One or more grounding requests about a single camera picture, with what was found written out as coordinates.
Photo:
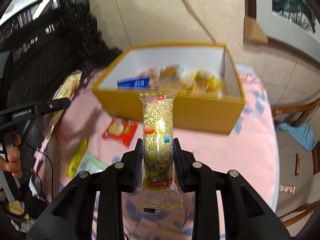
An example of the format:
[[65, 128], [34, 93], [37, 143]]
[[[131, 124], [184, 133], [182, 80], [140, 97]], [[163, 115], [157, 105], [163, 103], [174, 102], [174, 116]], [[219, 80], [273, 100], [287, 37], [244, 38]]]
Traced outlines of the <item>person's left hand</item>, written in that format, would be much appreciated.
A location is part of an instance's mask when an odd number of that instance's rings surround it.
[[13, 135], [14, 147], [8, 151], [8, 161], [1, 157], [0, 169], [1, 171], [7, 171], [12, 174], [14, 178], [21, 178], [21, 160], [20, 160], [20, 149], [18, 146], [21, 143], [20, 136], [18, 134]]

